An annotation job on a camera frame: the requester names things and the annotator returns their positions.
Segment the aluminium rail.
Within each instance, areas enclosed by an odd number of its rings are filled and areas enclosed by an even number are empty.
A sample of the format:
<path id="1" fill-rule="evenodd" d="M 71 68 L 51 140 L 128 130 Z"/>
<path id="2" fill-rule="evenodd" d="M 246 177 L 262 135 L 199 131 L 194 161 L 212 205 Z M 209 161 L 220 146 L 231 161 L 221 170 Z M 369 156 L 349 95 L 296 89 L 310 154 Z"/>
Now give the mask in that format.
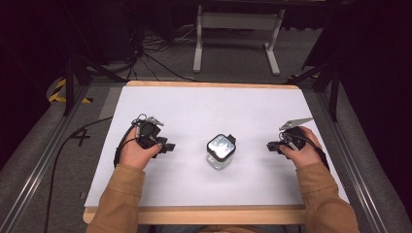
<path id="1" fill-rule="evenodd" d="M 81 105 L 83 98 L 88 92 L 88 86 L 79 86 L 74 95 L 74 104 L 68 114 L 61 115 L 52 131 L 40 157 L 36 160 L 35 166 L 30 170 L 29 175 L 23 183 L 13 206 L 8 211 L 5 219 L 0 225 L 0 233 L 13 233 L 20 221 L 23 213 L 29 205 L 32 197 L 42 182 L 52 160 L 55 158 L 57 148 L 60 146 L 63 135 L 68 128 L 70 121 Z"/>
<path id="2" fill-rule="evenodd" d="M 369 144 L 346 97 L 338 99 L 337 119 L 328 110 L 327 97 L 319 94 L 324 131 L 334 147 L 332 161 L 351 200 L 362 233 L 411 233 L 412 223 L 395 188 Z"/>

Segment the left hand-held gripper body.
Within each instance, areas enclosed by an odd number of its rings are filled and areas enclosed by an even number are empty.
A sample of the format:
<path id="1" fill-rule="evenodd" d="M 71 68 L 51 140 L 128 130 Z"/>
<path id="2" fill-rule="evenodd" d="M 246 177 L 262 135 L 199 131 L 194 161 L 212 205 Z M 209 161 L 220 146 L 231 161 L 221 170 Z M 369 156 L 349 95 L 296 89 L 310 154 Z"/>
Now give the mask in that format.
<path id="1" fill-rule="evenodd" d="M 159 152 L 167 153 L 167 139 L 164 137 L 158 137 L 160 126 L 163 126 L 162 122 L 154 116 L 140 114 L 135 120 L 132 121 L 132 125 L 136 128 L 136 142 L 142 149 L 146 150 L 154 145 L 161 144 L 162 148 Z"/>

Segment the yellow black floor tape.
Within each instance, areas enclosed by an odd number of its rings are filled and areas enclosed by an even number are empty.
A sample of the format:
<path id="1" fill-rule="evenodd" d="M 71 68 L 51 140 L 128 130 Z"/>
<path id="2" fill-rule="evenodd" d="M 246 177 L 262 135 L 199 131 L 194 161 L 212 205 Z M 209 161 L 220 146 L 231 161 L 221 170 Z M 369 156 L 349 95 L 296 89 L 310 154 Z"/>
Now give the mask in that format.
<path id="1" fill-rule="evenodd" d="M 65 103 L 66 102 L 66 94 L 63 88 L 66 86 L 66 80 L 65 79 L 60 79 L 56 85 L 53 91 L 51 92 L 49 96 L 49 101 L 50 102 L 60 102 L 60 103 Z"/>

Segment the person's right hand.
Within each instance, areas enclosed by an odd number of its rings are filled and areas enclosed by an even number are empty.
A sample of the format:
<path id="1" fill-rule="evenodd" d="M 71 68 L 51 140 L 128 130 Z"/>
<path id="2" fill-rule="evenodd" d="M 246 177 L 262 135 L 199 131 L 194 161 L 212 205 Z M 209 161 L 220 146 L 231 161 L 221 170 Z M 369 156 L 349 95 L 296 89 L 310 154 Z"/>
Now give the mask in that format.
<path id="1" fill-rule="evenodd" d="M 304 126 L 300 126 L 300 129 L 304 136 L 312 141 L 317 148 L 322 147 L 311 129 Z M 280 151 L 292 161 L 296 168 L 303 168 L 322 161 L 315 148 L 308 143 L 301 150 L 292 150 L 287 146 L 280 146 Z"/>

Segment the person's left hand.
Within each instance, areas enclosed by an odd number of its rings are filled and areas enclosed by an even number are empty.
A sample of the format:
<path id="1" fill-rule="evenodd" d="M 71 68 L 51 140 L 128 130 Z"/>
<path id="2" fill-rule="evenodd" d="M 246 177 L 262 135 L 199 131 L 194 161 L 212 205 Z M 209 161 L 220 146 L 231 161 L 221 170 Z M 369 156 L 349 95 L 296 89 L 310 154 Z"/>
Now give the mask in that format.
<path id="1" fill-rule="evenodd" d="M 149 149 L 142 149 L 136 142 L 136 129 L 132 128 L 126 136 L 120 150 L 119 164 L 144 170 L 154 157 L 162 149 L 162 144 L 156 144 Z"/>

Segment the black tripod stand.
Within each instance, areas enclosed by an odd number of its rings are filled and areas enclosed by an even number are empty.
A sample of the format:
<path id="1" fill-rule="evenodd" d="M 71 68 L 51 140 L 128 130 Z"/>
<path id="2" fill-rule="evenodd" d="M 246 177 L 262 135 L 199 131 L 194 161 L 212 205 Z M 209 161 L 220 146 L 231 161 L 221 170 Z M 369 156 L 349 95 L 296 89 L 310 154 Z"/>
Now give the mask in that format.
<path id="1" fill-rule="evenodd" d="M 323 64 L 310 69 L 299 75 L 292 75 L 286 81 L 288 85 L 298 85 L 314 75 L 318 75 L 317 79 L 312 84 L 312 89 L 315 92 L 323 92 L 330 84 L 330 95 L 328 101 L 328 112 L 334 122 L 337 121 L 337 98 L 339 90 L 338 67 L 340 64 L 340 51 L 334 51 L 331 58 L 328 58 Z"/>
<path id="2" fill-rule="evenodd" d="M 104 68 L 95 62 L 78 54 L 72 54 L 67 60 L 64 68 L 63 78 L 66 81 L 66 104 L 64 115 L 68 116 L 74 109 L 77 101 L 75 100 L 75 81 L 78 81 L 80 86 L 89 86 L 92 82 L 92 77 L 87 67 L 91 67 L 97 73 L 108 77 L 115 83 L 126 83 L 126 80 L 119 77 L 112 71 Z"/>

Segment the white metal stand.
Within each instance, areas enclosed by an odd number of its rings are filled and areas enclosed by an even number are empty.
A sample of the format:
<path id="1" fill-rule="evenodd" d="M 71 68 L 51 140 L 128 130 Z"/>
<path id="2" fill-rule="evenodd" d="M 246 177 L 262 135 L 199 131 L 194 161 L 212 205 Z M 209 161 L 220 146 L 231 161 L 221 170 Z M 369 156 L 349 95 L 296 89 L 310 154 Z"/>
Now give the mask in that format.
<path id="1" fill-rule="evenodd" d="M 280 75 L 280 68 L 275 56 L 275 44 L 281 31 L 285 10 L 275 14 L 208 12 L 202 5 L 197 6 L 195 30 L 196 46 L 192 72 L 199 73 L 202 64 L 204 29 L 221 30 L 245 37 L 246 33 L 271 31 L 271 38 L 263 44 L 269 67 L 273 76 Z"/>

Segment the white table mat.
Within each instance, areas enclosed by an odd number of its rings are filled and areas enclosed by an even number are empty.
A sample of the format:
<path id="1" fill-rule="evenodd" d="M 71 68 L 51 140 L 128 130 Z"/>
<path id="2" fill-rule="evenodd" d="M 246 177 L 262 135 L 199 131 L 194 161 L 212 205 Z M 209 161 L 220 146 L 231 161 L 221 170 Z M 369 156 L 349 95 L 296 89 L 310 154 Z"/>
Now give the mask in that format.
<path id="1" fill-rule="evenodd" d="M 163 123 L 175 148 L 150 161 L 143 207 L 269 206 L 302 202 L 292 162 L 266 144 L 288 120 L 311 117 L 299 89 L 126 86 L 101 152 L 86 206 L 98 204 L 114 171 L 114 156 L 140 114 Z M 206 160 L 207 143 L 231 134 L 236 151 L 222 170 Z"/>

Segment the clear square jar black lid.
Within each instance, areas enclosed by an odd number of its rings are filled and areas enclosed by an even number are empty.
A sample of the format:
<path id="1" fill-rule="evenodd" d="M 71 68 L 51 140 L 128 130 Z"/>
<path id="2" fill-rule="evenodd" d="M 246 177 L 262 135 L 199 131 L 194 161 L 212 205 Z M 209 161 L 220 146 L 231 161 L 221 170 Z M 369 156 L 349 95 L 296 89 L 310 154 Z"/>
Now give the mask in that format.
<path id="1" fill-rule="evenodd" d="M 236 151 L 236 139 L 231 135 L 218 134 L 207 143 L 206 160 L 216 170 L 227 167 Z"/>

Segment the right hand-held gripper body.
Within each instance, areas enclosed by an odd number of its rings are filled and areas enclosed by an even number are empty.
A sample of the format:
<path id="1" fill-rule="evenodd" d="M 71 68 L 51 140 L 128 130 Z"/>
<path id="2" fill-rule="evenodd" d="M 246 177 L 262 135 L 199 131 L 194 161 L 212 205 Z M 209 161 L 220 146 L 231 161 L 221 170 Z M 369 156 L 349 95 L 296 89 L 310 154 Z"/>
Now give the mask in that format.
<path id="1" fill-rule="evenodd" d="M 311 120 L 311 117 L 288 120 L 279 128 L 279 144 L 288 146 L 292 150 L 301 150 L 304 148 L 306 143 L 313 146 L 314 143 L 309 138 L 307 138 L 304 135 L 303 131 L 300 129 L 301 124 L 309 122 Z"/>

